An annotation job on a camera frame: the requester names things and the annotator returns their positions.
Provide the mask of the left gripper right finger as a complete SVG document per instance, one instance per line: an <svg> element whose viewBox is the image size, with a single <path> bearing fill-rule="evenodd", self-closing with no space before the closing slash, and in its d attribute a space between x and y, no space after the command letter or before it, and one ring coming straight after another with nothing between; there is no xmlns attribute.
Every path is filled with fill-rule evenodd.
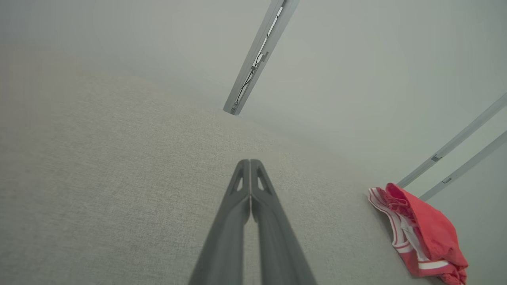
<svg viewBox="0 0 507 285"><path fill-rule="evenodd" d="M261 283L317 284L261 161L250 161L250 180L252 215L259 230Z"/></svg>

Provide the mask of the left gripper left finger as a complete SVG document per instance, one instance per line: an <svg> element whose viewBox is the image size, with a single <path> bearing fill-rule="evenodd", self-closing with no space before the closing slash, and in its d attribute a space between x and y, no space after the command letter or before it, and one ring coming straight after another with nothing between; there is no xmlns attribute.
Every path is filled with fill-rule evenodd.
<svg viewBox="0 0 507 285"><path fill-rule="evenodd" d="M243 284L243 229L250 211L250 161L245 159L236 165L190 285Z"/></svg>

